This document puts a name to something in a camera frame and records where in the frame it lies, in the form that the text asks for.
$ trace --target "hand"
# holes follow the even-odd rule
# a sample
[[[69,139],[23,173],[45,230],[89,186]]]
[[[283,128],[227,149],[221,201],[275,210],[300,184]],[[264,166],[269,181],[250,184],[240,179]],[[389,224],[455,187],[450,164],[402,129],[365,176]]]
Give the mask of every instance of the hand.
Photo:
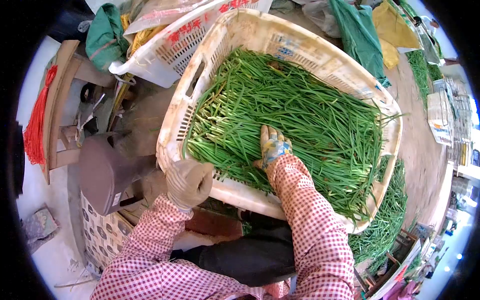
[[[285,139],[282,132],[266,125],[262,125],[260,150],[262,151],[262,159],[254,161],[253,165],[264,171],[277,157],[283,154],[293,154],[292,142]]]
[[[193,159],[176,161],[167,169],[167,196],[180,210],[187,212],[205,201],[212,189],[213,165]]]

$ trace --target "plastic stool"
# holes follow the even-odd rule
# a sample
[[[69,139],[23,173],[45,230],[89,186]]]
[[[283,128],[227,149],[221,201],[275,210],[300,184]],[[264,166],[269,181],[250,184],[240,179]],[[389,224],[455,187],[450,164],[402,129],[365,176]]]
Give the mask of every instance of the plastic stool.
[[[113,138],[125,134],[108,132],[85,138],[80,150],[80,189],[97,213],[114,213],[142,198],[120,201],[125,189],[150,174],[156,167],[155,155],[127,159],[113,148]]]

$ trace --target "label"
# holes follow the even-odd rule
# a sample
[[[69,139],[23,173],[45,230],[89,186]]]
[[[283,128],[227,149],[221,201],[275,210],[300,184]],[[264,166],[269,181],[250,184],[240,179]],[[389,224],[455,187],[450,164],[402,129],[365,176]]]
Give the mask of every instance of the label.
[[[120,201],[120,196],[121,196],[121,192],[119,192],[118,194],[115,195],[115,198],[113,199],[113,203],[112,203],[112,206],[115,206],[119,203]]]

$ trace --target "red tassel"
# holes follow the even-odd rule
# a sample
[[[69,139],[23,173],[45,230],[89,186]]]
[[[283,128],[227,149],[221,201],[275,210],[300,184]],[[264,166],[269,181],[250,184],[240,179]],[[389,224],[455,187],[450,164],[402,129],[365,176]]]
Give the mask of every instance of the red tassel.
[[[45,76],[45,86],[36,99],[32,115],[24,132],[24,148],[28,160],[32,165],[45,164],[43,152],[43,121],[45,118],[45,104],[47,103],[48,88],[57,74],[57,65],[51,66]]]

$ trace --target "wooden frame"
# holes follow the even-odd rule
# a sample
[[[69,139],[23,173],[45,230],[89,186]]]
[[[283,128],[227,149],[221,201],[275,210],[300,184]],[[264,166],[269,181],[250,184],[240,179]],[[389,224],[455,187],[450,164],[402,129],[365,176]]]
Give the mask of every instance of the wooden frame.
[[[57,51],[57,74],[48,90],[43,123],[43,151],[45,164],[40,165],[47,184],[50,184],[50,170],[76,163],[80,149],[70,143],[73,128],[60,128],[63,107],[67,101],[74,78],[103,87],[114,87],[115,77],[98,71],[86,58],[75,53],[78,40],[66,40]],[[57,152],[57,141],[61,139],[66,150]]]

